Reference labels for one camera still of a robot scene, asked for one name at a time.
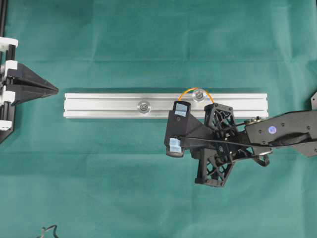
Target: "black cable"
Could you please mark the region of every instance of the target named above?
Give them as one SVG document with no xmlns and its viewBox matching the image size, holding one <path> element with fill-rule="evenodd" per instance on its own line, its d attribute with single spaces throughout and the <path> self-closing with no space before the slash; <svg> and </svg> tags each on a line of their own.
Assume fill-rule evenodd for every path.
<svg viewBox="0 0 317 238">
<path fill-rule="evenodd" d="M 317 142 L 317 141 L 310 141 L 310 142 L 299 142 L 299 143 L 294 143 L 294 144 L 289 144 L 289 145 L 270 146 L 270 145 L 254 144 L 254 143 L 244 144 L 244 143 L 232 142 L 232 141 L 227 141 L 227 140 L 209 140 L 209 139 L 202 139 L 202 138 L 189 137 L 189 136 L 179 136 L 178 138 L 200 140 L 200 141 L 207 141 L 207 142 L 214 142 L 214 143 L 225 143 L 225 144 L 239 145 L 239 146 L 244 146 L 244 147 L 262 147 L 262 148 L 270 148 L 270 147 L 283 148 L 283 147 L 289 147 L 289 146 L 293 146 L 293 145 L 306 145 L 306 144 L 312 144 L 312 143 Z"/>
<path fill-rule="evenodd" d="M 47 231 L 49 231 L 49 230 L 51 230 L 52 228 L 54 228 L 54 230 L 53 230 L 53 236 L 54 236 L 54 238 L 58 238 L 58 236 L 57 236 L 57 234 L 56 234 L 57 225 L 52 225 L 52 226 L 47 227 L 47 228 L 43 227 L 43 228 L 42 228 L 42 235 L 41 235 L 40 237 L 36 237 L 36 238 L 44 238 L 44 233 L 47 232 Z"/>
</svg>

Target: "green fabric background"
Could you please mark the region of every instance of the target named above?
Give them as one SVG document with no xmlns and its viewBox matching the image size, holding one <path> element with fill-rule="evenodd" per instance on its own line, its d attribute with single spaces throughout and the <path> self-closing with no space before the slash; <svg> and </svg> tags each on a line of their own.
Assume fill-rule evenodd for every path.
<svg viewBox="0 0 317 238">
<path fill-rule="evenodd" d="M 9 0 L 16 59 L 59 88 L 19 105 L 0 145 L 0 237 L 317 236 L 317 159 L 276 150 L 225 188 L 165 155 L 166 120 L 63 117 L 66 92 L 267 92 L 270 115 L 310 108 L 315 0 Z"/>
</svg>

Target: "metal rail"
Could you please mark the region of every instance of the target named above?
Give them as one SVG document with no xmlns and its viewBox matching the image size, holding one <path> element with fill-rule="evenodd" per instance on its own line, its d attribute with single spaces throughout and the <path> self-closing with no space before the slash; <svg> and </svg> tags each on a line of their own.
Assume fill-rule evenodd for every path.
<svg viewBox="0 0 317 238">
<path fill-rule="evenodd" d="M 149 118 L 164 119 L 179 94 L 175 93 L 66 93 L 66 118 Z M 268 117 L 266 93 L 212 94 L 215 103 L 233 108 L 234 116 L 241 119 Z M 191 113 L 204 118 L 204 107 L 209 99 L 198 102 L 192 95 L 182 99 L 191 103 Z"/>
</svg>

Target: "cable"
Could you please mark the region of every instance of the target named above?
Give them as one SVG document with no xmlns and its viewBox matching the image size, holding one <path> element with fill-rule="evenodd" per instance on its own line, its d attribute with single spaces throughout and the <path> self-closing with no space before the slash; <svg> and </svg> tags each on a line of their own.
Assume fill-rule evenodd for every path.
<svg viewBox="0 0 317 238">
<path fill-rule="evenodd" d="M 182 95 L 179 96 L 178 100 L 181 101 L 181 100 L 182 100 L 182 97 L 183 97 L 186 93 L 188 93 L 188 92 L 190 92 L 190 91 L 194 91 L 195 89 L 197 89 L 197 88 L 187 89 L 185 92 L 182 93 Z"/>
<path fill-rule="evenodd" d="M 225 144 L 232 144 L 232 145 L 240 145 L 244 147 L 263 147 L 263 148 L 283 148 L 283 147 L 289 147 L 294 145 L 306 145 L 306 144 L 312 144 L 316 143 L 317 141 L 310 141 L 310 142 L 299 142 L 289 145 L 279 145 L 279 146 L 269 146 L 269 145 L 260 145 L 260 144 L 244 144 L 244 143 L 238 143 L 238 142 L 232 142 L 232 141 L 226 141 L 226 140 L 208 140 L 208 139 L 202 139 L 202 138 L 196 138 L 196 137 L 188 137 L 188 136 L 179 136 L 178 138 L 184 138 L 184 139 L 192 139 L 192 140 L 200 140 L 200 141 L 207 141 L 207 142 L 215 142 L 215 143 L 225 143 Z"/>
<path fill-rule="evenodd" d="M 181 100 L 182 100 L 182 97 L 183 97 L 186 93 L 188 93 L 188 92 L 190 92 L 190 91 L 194 91 L 194 90 L 196 90 L 196 89 L 197 89 L 197 88 L 187 89 L 185 92 L 183 92 L 183 93 L 179 96 L 178 100 L 181 101 Z M 212 103 L 214 103 L 214 100 L 213 100 L 212 96 L 210 95 L 210 93 L 209 93 L 207 90 L 205 90 L 205 92 L 206 92 L 207 96 L 210 98 L 210 100 L 212 101 Z"/>
<path fill-rule="evenodd" d="M 47 232 L 47 231 L 49 231 L 49 230 L 51 230 L 51 229 L 53 229 L 53 228 L 54 228 L 54 230 L 53 230 L 53 236 L 54 236 L 54 238 L 58 238 L 58 236 L 57 236 L 57 234 L 56 234 L 57 225 L 52 225 L 52 226 L 47 227 L 47 228 L 43 227 L 43 228 L 42 228 L 42 235 L 41 235 L 40 237 L 36 237 L 36 238 L 44 238 L 44 233 Z"/>
</svg>

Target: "black wire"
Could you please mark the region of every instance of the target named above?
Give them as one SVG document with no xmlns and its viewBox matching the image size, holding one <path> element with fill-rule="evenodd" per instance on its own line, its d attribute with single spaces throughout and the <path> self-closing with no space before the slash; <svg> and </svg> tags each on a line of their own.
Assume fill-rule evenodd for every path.
<svg viewBox="0 0 317 238">
<path fill-rule="evenodd" d="M 232 141 L 227 141 L 227 140 L 209 140 L 209 139 L 202 139 L 202 138 L 189 137 L 189 136 L 179 136 L 178 138 L 200 140 L 200 141 L 207 141 L 207 142 L 215 142 L 215 143 L 225 143 L 225 144 L 232 144 L 232 145 L 240 145 L 240 146 L 244 146 L 244 147 L 262 147 L 262 148 L 270 148 L 270 147 L 283 148 L 283 147 L 289 147 L 289 146 L 293 146 L 293 145 L 313 144 L 313 143 L 317 142 L 317 141 L 310 141 L 310 142 L 299 142 L 299 143 L 294 143 L 294 144 L 289 144 L 289 145 L 270 146 L 270 145 L 254 144 L 254 143 L 244 144 L 244 143 L 232 142 Z"/>
</svg>

